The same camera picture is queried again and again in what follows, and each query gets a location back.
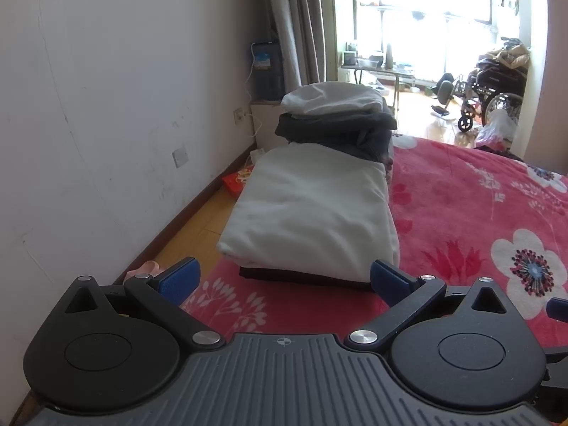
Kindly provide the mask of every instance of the gray curtain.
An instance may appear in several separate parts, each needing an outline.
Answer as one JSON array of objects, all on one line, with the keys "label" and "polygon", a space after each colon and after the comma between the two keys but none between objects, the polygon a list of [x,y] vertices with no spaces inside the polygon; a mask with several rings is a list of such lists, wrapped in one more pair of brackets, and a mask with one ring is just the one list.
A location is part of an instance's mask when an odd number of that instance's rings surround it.
[{"label": "gray curtain", "polygon": [[286,91],[326,79],[320,0],[270,0],[282,58]]}]

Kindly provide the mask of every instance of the red box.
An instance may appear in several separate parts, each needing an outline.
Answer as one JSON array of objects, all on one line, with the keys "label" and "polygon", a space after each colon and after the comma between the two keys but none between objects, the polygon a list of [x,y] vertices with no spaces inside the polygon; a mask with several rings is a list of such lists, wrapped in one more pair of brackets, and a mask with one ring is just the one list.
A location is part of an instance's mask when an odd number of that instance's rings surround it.
[{"label": "red box", "polygon": [[235,197],[236,199],[239,198],[241,195],[242,190],[245,187],[246,181],[251,176],[252,168],[254,165],[246,166],[242,170],[237,171],[236,173],[228,174],[227,176],[222,177],[223,185],[229,191],[229,193]]}]

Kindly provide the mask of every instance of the plastic container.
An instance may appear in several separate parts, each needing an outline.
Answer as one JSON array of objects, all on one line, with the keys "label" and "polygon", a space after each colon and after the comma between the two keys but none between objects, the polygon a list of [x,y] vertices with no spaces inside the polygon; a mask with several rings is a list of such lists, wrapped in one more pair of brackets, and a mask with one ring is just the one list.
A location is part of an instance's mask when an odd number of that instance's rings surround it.
[{"label": "plastic container", "polygon": [[286,94],[280,44],[277,41],[255,43],[252,52],[253,98],[256,101],[280,101]]}]

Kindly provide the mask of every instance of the baseboard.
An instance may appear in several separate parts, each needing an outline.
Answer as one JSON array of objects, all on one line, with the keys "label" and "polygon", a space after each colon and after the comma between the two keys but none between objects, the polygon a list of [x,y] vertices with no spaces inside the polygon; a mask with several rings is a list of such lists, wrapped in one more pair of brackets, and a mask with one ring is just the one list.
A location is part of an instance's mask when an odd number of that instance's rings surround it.
[{"label": "baseboard", "polygon": [[9,426],[23,426],[40,411],[44,404],[33,396],[32,391],[29,391],[16,413],[13,414]]},{"label": "baseboard", "polygon": [[115,280],[115,284],[122,283],[124,280],[124,276],[126,272],[138,269],[142,264],[146,261],[153,260],[158,253],[164,249],[164,247],[168,244],[168,242],[177,234],[180,229],[188,222],[191,217],[197,213],[197,211],[205,205],[205,202],[209,200],[215,192],[217,192],[221,185],[223,184],[221,178],[226,176],[227,174],[234,173],[242,168],[245,164],[246,159],[248,158],[251,151],[256,149],[256,143],[251,145],[245,152],[240,154],[234,162],[229,165],[225,171],[223,171],[219,176],[217,176],[209,185],[203,189],[197,197],[195,197],[191,202],[187,204],[187,206],[180,211],[180,213],[174,217],[170,221],[170,223],[163,228],[163,230],[157,234],[154,240],[150,242],[150,244],[144,248],[144,251],[140,253],[137,258],[130,263],[130,266],[121,273],[120,277]]}]

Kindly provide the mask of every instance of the plastic bag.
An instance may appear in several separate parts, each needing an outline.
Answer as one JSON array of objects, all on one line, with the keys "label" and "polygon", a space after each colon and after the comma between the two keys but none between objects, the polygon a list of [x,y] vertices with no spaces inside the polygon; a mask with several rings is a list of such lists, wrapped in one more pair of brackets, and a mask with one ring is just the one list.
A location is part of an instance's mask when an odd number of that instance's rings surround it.
[{"label": "plastic bag", "polygon": [[506,151],[513,142],[516,130],[517,124],[506,110],[494,110],[489,115],[489,123],[477,135],[475,147],[487,146],[494,151]]}]

